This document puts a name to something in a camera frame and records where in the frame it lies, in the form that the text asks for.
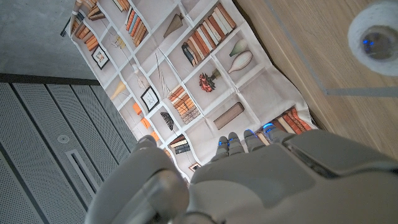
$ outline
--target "fan decoration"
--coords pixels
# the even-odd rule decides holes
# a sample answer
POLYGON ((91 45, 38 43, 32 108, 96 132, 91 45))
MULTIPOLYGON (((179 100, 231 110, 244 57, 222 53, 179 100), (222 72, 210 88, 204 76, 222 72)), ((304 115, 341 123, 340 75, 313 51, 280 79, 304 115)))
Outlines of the fan decoration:
POLYGON ((169 115, 169 113, 160 112, 160 115, 162 115, 164 121, 166 121, 167 126, 170 128, 170 130, 173 131, 174 121, 173 121, 172 117, 169 115))

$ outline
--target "shelf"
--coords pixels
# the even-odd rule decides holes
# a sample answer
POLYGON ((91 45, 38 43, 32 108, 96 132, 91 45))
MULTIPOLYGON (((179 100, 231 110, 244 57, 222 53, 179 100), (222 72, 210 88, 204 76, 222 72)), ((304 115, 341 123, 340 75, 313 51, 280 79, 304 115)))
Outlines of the shelf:
POLYGON ((105 47, 106 51, 109 53, 109 57, 111 57, 116 66, 120 68, 126 60, 131 56, 131 52, 127 47, 121 49, 117 46, 117 37, 118 33, 111 27, 108 32, 105 34, 103 40, 101 41, 102 45, 105 47))
POLYGON ((151 29, 166 17, 167 12, 173 8, 174 4, 173 0, 132 0, 132 2, 142 16, 144 16, 151 29))
POLYGON ((223 77, 219 77, 218 79, 213 80, 216 88, 212 92, 207 93, 206 91, 201 89, 201 86, 199 85, 200 74, 205 73, 209 77, 211 77, 211 74, 215 69, 216 67, 213 61, 209 60, 185 84, 185 86, 189 89, 195 101, 199 104, 200 108, 203 111, 210 111, 212 108, 220 104, 226 97, 228 97, 233 92, 231 89, 229 89, 229 86, 227 85, 223 77))
POLYGON ((178 137, 178 135, 176 135, 175 133, 176 131, 178 131, 178 127, 174 124, 173 131, 171 131, 170 128, 167 126, 167 123, 163 119, 162 115, 160 114, 161 112, 168 113, 164 107, 161 107, 153 116, 150 117, 150 120, 154 124, 162 139, 166 140, 171 137, 178 137))
POLYGON ((188 23, 185 19, 182 19, 183 26, 172 32, 166 38, 163 37, 174 15, 180 13, 180 9, 176 6, 166 17, 165 21, 163 21, 161 25, 154 30, 151 37, 144 40, 142 46, 137 48, 136 55, 138 61, 145 71, 149 71, 153 65, 157 63, 155 54, 157 54, 158 59, 163 56, 163 54, 157 50, 158 47, 163 52, 168 51, 169 48, 173 47, 175 40, 188 29, 188 23))
POLYGON ((152 83, 154 84, 154 88, 156 88, 156 90, 160 93, 160 98, 167 98, 167 89, 166 87, 172 91, 175 87, 178 86, 178 84, 180 83, 180 81, 177 80, 177 78, 175 77, 172 69, 170 68, 170 66, 168 65, 168 63, 166 61, 163 61, 160 66, 160 71, 161 74, 163 74, 163 81, 164 81, 164 85, 165 85, 165 90, 163 90, 162 88, 162 80, 159 77, 159 71, 158 69, 156 69, 150 76, 150 80, 152 81, 152 83))
MULTIPOLYGON (((117 76, 114 80, 111 81, 111 83, 106 87, 105 92, 111 98, 114 95, 115 90, 117 89, 119 83, 122 80, 120 79, 119 76, 117 76)), ((123 105, 123 102, 129 98, 129 91, 127 89, 123 90, 120 92, 113 100, 113 105, 118 108, 123 105)))
POLYGON ((252 45, 251 39, 248 39, 245 31, 241 29, 216 53, 216 58, 218 59, 224 70, 228 72, 228 70, 232 66, 234 59, 238 56, 236 54, 230 57, 229 54, 235 46, 235 43, 241 39, 245 39, 248 43, 248 47, 246 48, 246 50, 250 50, 252 52, 253 58, 250 61, 249 65, 244 67, 242 70, 238 70, 228 74, 231 77, 232 81, 235 83, 235 85, 239 83, 239 81, 242 79, 243 76, 245 76, 245 74, 249 73, 252 69, 254 69, 254 67, 256 67, 256 65, 258 65, 262 61, 261 58, 257 57, 254 53, 258 49, 256 49, 255 45, 252 45))

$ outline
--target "gray panel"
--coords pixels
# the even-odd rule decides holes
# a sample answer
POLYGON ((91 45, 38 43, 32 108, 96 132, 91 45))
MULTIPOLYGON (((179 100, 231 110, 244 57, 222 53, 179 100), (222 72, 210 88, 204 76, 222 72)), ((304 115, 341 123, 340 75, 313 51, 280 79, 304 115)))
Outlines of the gray panel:
POLYGON ((75 91, 77 98, 86 109, 88 116, 97 127, 97 130, 115 158, 119 163, 125 160, 130 155, 130 152, 123 143, 120 135, 109 120, 108 115, 105 113, 91 88, 89 86, 73 85, 72 89, 75 91))
POLYGON ((113 105, 112 101, 107 96, 104 89, 101 86, 91 86, 94 94, 99 99, 105 112, 108 114, 116 130, 118 130, 120 137, 123 139, 127 148, 132 152, 137 144, 137 139, 132 134, 131 130, 127 126, 126 122, 123 120, 122 116, 119 114, 116 107, 113 105))
POLYGON ((1 153, 0 223, 43 223, 1 153))
POLYGON ((95 166, 107 178, 118 166, 69 85, 47 85, 95 166))
POLYGON ((85 185, 65 153, 76 149, 95 178, 96 183, 100 185, 102 180, 51 98, 50 93, 48 93, 45 86, 41 84, 15 83, 13 85, 35 119, 40 130, 43 132, 50 147, 62 163, 63 168, 75 184, 77 191, 79 191, 79 194, 86 204, 89 205, 93 199, 88 190, 90 186, 85 185), (60 135, 68 136, 70 138, 69 142, 66 144, 60 143, 57 140, 60 135))
POLYGON ((0 96, 0 142, 47 219, 83 223, 85 209, 8 84, 0 96))

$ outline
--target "wall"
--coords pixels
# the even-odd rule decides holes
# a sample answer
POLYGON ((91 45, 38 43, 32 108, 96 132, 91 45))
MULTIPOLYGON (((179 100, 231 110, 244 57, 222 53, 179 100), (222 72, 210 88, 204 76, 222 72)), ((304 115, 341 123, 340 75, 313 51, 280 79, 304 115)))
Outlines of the wall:
POLYGON ((83 223, 136 140, 100 86, 0 83, 0 223, 83 223))

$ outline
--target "vase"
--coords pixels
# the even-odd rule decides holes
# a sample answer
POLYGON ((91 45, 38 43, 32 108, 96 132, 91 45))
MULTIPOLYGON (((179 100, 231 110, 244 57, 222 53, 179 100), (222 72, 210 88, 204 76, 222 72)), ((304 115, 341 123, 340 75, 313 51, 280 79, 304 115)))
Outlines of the vase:
POLYGON ((166 38, 169 34, 180 28, 182 26, 182 19, 183 16, 181 13, 179 15, 178 14, 174 15, 169 27, 167 28, 166 32, 163 35, 163 38, 166 38))
POLYGON ((125 89, 126 89, 126 85, 122 81, 120 81, 118 86, 116 87, 116 90, 114 91, 113 95, 111 96, 111 100, 114 100, 119 95, 119 93, 121 93, 125 89))
POLYGON ((243 69, 244 67, 249 65, 252 58, 253 54, 250 52, 250 50, 240 53, 238 56, 236 56, 234 62, 232 62, 232 66, 231 69, 228 71, 228 74, 243 69))
POLYGON ((246 50, 246 47, 248 47, 248 43, 245 39, 238 40, 229 56, 232 57, 236 54, 242 53, 244 50, 246 50))

